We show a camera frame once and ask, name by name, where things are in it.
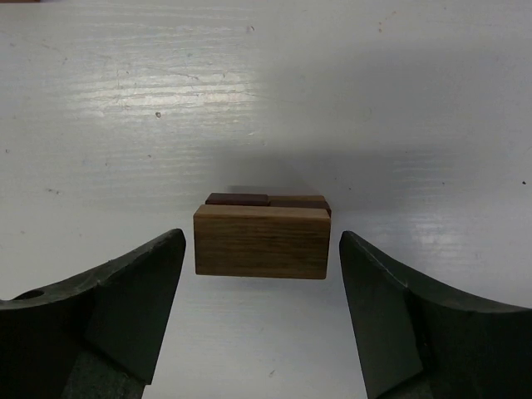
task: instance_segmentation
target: wood grain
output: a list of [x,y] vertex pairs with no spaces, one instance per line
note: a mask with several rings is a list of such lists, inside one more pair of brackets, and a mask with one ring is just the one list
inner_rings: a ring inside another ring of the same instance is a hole
[[197,274],[325,278],[331,220],[324,209],[201,205]]

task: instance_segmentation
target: white table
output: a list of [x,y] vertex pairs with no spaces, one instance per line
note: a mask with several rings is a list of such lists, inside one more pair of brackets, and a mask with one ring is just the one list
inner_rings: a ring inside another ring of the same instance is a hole
[[[181,227],[146,398],[364,398],[343,230],[532,306],[531,19],[528,0],[0,5],[1,297]],[[265,187],[328,198],[328,279],[195,276],[197,206]]]

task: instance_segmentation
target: dark wooden block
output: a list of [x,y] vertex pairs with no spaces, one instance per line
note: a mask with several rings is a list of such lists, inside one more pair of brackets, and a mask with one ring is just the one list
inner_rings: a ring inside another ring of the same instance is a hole
[[207,205],[242,205],[242,206],[268,206],[267,195],[262,194],[221,194],[213,193],[205,201]]

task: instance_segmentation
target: light wooden block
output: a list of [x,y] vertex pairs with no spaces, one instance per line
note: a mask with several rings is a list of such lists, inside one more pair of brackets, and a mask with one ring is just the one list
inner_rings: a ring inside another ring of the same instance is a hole
[[325,278],[325,209],[201,205],[194,215],[197,274]]

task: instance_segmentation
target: wooden block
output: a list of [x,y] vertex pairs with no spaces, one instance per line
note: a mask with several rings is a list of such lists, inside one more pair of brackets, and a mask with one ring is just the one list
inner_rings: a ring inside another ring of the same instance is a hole
[[324,209],[201,205],[197,274],[325,278],[331,219]]
[[269,206],[279,208],[312,208],[312,209],[325,209],[329,216],[331,216],[331,207],[327,201],[300,201],[300,200],[270,200]]
[[242,205],[242,206],[268,206],[267,195],[261,194],[221,194],[213,193],[205,201],[207,205]]
[[270,201],[323,201],[323,195],[270,195]]

